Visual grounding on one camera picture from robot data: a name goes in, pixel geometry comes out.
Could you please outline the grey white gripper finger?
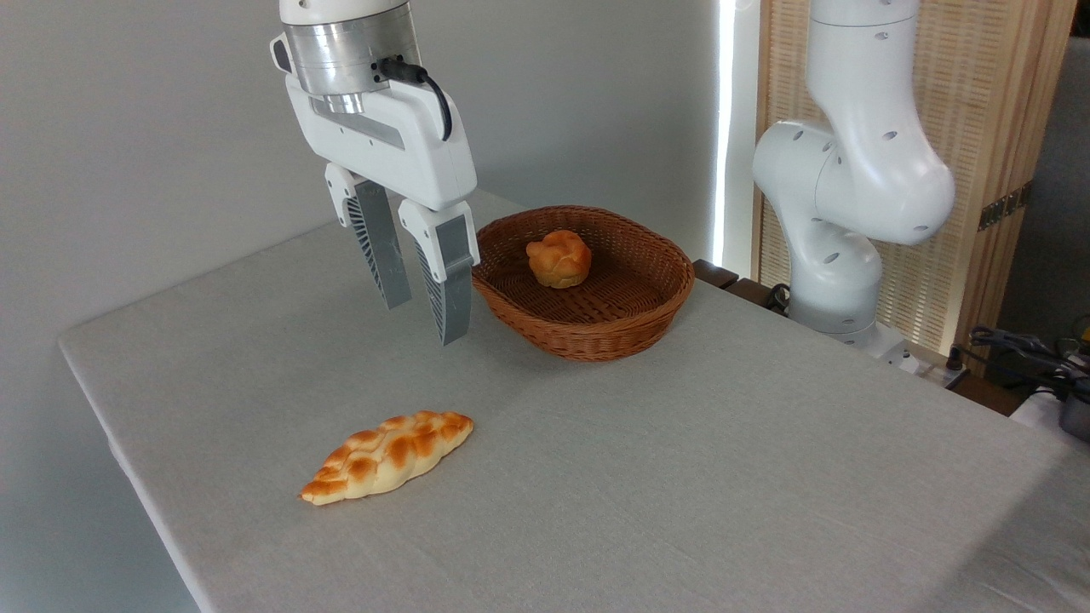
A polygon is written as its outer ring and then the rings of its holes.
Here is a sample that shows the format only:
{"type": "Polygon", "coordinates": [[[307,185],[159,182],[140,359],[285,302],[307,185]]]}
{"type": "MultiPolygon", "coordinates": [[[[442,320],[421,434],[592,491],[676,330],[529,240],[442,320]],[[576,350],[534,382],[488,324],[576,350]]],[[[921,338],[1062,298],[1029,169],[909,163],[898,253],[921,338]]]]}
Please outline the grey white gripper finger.
{"type": "Polygon", "coordinates": [[[324,167],[324,181],[330,190],[337,220],[358,237],[384,303],[388,309],[405,304],[411,299],[411,287],[387,190],[337,163],[324,167]]]}
{"type": "Polygon", "coordinates": [[[464,201],[435,212],[405,199],[399,218],[413,237],[433,321],[448,346],[467,336],[471,318],[472,269],[480,263],[472,212],[464,201]]]}

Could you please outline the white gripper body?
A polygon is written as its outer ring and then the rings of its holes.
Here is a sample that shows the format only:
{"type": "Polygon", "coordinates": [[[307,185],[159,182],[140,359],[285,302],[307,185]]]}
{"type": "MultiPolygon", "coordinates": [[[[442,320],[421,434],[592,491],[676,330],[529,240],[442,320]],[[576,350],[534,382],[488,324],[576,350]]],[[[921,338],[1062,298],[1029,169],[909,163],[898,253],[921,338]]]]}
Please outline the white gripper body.
{"type": "Polygon", "coordinates": [[[284,75],[284,89],[304,139],[327,163],[436,212],[463,201],[479,185],[456,105],[448,103],[452,130],[443,140],[441,108],[428,87],[393,82],[359,94],[360,113],[332,112],[293,75],[284,75]]]}

